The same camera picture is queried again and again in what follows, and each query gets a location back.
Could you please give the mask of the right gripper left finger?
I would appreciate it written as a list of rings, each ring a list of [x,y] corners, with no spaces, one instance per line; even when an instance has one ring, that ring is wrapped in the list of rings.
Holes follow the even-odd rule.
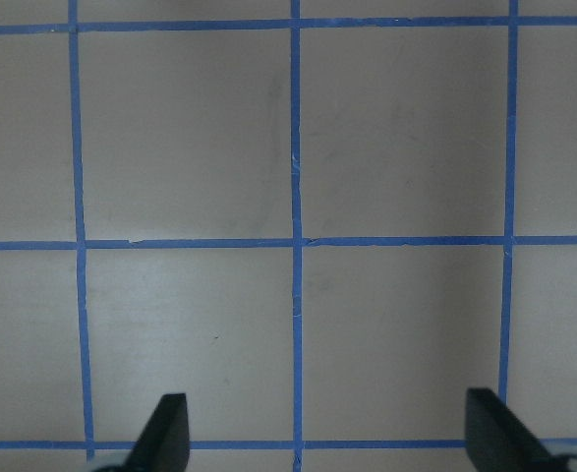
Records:
[[[161,396],[125,459],[126,471],[184,472],[191,455],[187,396]]]

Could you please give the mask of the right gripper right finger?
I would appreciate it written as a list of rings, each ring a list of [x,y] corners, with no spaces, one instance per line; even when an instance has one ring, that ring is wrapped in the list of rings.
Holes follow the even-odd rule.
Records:
[[[476,471],[562,471],[551,454],[489,388],[468,388],[465,450]]]

